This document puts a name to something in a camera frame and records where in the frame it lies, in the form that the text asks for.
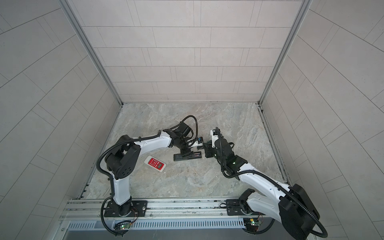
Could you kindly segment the circuit board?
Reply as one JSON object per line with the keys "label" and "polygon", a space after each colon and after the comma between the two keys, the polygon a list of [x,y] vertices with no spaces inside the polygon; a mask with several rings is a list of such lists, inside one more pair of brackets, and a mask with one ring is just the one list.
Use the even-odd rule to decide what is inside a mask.
{"label": "circuit board", "polygon": [[244,222],[243,230],[245,232],[252,233],[252,234],[255,234],[256,232],[258,232],[260,230],[261,225],[263,224],[263,221],[259,219],[252,219],[252,218],[243,219],[243,222]]}
{"label": "circuit board", "polygon": [[114,226],[115,231],[128,231],[133,225],[134,221],[126,220],[116,223]]}

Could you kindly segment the aluminium corner post right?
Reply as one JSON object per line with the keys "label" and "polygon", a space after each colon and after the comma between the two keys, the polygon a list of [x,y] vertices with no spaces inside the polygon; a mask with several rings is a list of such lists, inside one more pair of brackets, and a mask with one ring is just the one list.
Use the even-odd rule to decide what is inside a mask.
{"label": "aluminium corner post right", "polygon": [[289,31],[289,34],[288,34],[287,39],[283,45],[283,48],[280,52],[280,55],[277,59],[277,62],[275,64],[275,66],[272,70],[272,73],[270,75],[270,78],[266,84],[266,88],[263,91],[262,96],[260,98],[260,101],[259,101],[260,106],[265,102],[267,95],[268,95],[270,89],[272,88],[273,82],[274,82],[283,62],[284,62],[285,57],[288,54],[288,51],[289,51],[298,31],[300,29],[300,26],[301,26],[301,24],[302,24],[302,22],[306,16],[306,13],[308,12],[308,10],[310,8],[311,3],[312,3],[311,0],[304,0],[301,4],[300,8],[299,8],[298,14],[297,14],[297,16],[293,22],[293,25]]}

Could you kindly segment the aluminium corner post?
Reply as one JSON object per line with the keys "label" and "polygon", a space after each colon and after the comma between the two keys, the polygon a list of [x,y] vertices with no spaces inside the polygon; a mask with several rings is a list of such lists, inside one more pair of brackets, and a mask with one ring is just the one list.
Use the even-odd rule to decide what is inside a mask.
{"label": "aluminium corner post", "polygon": [[71,9],[69,2],[66,0],[58,0],[58,3],[60,5],[61,9],[63,10],[66,18],[68,19],[69,23],[73,27],[75,33],[77,34],[83,47],[87,51],[91,61],[95,65],[99,74],[101,75],[102,79],[106,82],[106,84],[108,85],[108,87],[112,91],[115,99],[117,100],[119,105],[122,107],[124,103],[122,102],[116,88],[114,87],[114,85],[113,85],[111,79],[109,78],[105,68],[103,67],[102,62],[100,61],[100,58],[97,56],[95,49],[92,47],[91,42],[87,38],[86,33],[84,32],[82,26],[80,25],[80,22],[78,21],[73,10]]}
{"label": "aluminium corner post", "polygon": [[283,45],[283,48],[280,52],[280,55],[277,59],[277,62],[275,64],[275,66],[272,70],[272,73],[270,75],[270,78],[266,84],[266,88],[263,91],[262,96],[260,98],[260,101],[259,101],[260,106],[265,102],[267,95],[268,95],[270,89],[272,88],[273,82],[274,82],[283,62],[284,62],[285,57],[288,54],[288,51],[289,51],[298,31],[300,29],[300,26],[301,26],[301,24],[302,24],[302,22],[306,16],[306,13],[308,12],[308,10],[310,8],[311,3],[312,3],[311,0],[304,0],[301,4],[300,8],[299,8],[298,14],[297,14],[297,16],[293,22],[293,25],[289,31],[289,34],[288,34],[287,39]]}

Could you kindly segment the right circuit board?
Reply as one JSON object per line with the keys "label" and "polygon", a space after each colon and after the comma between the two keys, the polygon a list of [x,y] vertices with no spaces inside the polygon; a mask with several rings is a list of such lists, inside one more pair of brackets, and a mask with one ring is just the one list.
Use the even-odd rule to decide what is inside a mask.
{"label": "right circuit board", "polygon": [[245,232],[252,233],[252,234],[255,234],[256,232],[258,232],[260,230],[261,225],[263,224],[263,221],[259,219],[252,219],[252,218],[243,219],[243,222],[244,222],[243,230]]}

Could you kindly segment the black remote control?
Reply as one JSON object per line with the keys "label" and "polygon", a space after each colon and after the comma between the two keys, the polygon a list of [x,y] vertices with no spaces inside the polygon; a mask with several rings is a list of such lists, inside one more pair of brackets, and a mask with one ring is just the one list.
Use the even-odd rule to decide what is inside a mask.
{"label": "black remote control", "polygon": [[202,158],[201,152],[189,152],[186,154],[174,154],[174,162],[193,160],[193,159],[201,159],[201,158]]}

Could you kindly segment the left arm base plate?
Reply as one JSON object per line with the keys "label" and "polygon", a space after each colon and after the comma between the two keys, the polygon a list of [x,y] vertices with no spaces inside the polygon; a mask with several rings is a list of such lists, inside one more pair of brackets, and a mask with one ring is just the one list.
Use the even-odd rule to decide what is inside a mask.
{"label": "left arm base plate", "polygon": [[111,200],[105,208],[104,217],[144,217],[147,206],[148,201],[128,201],[120,206],[114,200]]}

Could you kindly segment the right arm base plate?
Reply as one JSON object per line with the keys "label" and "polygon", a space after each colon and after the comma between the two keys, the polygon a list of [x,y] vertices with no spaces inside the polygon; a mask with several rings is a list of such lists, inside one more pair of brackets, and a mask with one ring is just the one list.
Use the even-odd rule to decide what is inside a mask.
{"label": "right arm base plate", "polygon": [[227,199],[225,203],[220,204],[221,208],[225,208],[228,216],[263,216],[263,213],[254,212],[251,208],[239,199]]}

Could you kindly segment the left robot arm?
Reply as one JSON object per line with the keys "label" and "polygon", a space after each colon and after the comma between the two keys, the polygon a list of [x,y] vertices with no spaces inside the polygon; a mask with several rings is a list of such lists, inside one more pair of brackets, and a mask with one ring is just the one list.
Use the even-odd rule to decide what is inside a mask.
{"label": "left robot arm", "polygon": [[98,159],[98,171],[107,175],[111,182],[112,200],[117,206],[129,205],[132,201],[129,175],[133,172],[140,155],[162,148],[177,147],[179,154],[174,161],[202,158],[200,151],[192,148],[202,144],[202,138],[192,142],[188,134],[193,130],[185,123],[173,129],[159,131],[156,135],[145,138],[122,136],[115,145],[106,150]]}

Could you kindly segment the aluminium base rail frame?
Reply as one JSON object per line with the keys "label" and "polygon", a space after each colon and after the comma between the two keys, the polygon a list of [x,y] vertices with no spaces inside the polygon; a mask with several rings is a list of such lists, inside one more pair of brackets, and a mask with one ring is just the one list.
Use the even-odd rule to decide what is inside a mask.
{"label": "aluminium base rail frame", "polygon": [[228,216],[220,204],[230,197],[217,198],[163,198],[163,199],[134,199],[133,201],[148,201],[144,217],[104,217],[106,203],[102,199],[71,200],[66,204],[59,220],[73,222],[74,227],[86,229],[101,228],[105,221],[109,228],[116,223],[134,221],[133,229],[181,229],[181,228],[244,228],[243,219],[252,218],[266,221],[272,219],[263,216]]}

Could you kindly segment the aluminium corner post left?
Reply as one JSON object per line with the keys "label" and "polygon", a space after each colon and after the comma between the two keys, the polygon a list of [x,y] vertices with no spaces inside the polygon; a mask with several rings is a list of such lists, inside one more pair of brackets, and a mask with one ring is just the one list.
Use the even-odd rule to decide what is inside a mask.
{"label": "aluminium corner post left", "polygon": [[114,87],[114,85],[113,85],[111,79],[109,78],[105,68],[103,67],[102,62],[100,61],[100,58],[97,56],[95,49],[92,47],[91,42],[87,38],[86,33],[84,32],[82,26],[80,25],[80,22],[78,21],[73,10],[71,9],[69,2],[66,0],[58,0],[58,3],[60,5],[61,9],[63,10],[66,18],[68,19],[69,23],[73,27],[75,33],[77,34],[83,47],[87,51],[91,61],[95,65],[99,74],[101,75],[102,79],[106,82],[106,84],[108,85],[108,87],[112,91],[115,99],[117,100],[119,105],[122,107],[124,103],[122,102],[116,88]]}

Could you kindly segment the red white remote control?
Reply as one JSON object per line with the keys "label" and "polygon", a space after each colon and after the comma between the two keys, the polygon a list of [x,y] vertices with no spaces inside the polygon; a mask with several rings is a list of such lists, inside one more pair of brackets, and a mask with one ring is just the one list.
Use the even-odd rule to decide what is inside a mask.
{"label": "red white remote control", "polygon": [[152,169],[155,169],[156,171],[158,172],[163,172],[165,167],[167,166],[164,162],[152,157],[152,156],[148,156],[144,163],[149,166],[150,168]]}

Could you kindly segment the left circuit board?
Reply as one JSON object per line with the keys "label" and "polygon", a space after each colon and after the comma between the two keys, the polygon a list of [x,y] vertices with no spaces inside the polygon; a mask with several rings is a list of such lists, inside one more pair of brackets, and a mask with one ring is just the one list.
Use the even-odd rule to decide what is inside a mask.
{"label": "left circuit board", "polygon": [[128,231],[133,225],[134,221],[126,220],[116,223],[114,226],[115,231]]}

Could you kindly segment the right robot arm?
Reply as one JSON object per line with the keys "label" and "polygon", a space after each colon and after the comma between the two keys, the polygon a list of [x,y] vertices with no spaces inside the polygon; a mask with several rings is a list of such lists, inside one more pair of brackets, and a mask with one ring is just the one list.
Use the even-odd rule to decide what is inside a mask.
{"label": "right robot arm", "polygon": [[247,160],[235,155],[234,143],[229,143],[219,129],[211,131],[211,141],[204,144],[206,158],[215,158],[227,179],[235,178],[252,186],[228,210],[245,215],[266,215],[280,222],[296,240],[310,234],[327,238],[328,232],[320,223],[320,214],[306,191],[298,184],[280,183],[254,168]]}

